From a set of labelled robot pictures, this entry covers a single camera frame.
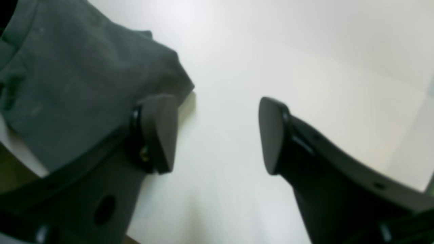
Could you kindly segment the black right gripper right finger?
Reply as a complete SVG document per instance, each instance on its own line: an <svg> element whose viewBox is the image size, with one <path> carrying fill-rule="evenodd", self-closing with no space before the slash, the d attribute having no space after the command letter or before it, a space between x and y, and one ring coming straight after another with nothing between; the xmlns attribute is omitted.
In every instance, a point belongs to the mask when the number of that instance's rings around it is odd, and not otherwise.
<svg viewBox="0 0 434 244"><path fill-rule="evenodd" d="M259 102L267 172L292 187L313 244L432 244L433 197L363 165L273 98Z"/></svg>

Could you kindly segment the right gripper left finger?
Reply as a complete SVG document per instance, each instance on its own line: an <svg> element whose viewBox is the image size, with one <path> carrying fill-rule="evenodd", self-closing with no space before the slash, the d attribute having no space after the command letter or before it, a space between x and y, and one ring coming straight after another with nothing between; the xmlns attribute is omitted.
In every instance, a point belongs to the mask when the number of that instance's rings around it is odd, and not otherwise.
<svg viewBox="0 0 434 244"><path fill-rule="evenodd" d="M174 96L149 96L85 154L1 195L2 244L121 244L141 184L171 173L178 134Z"/></svg>

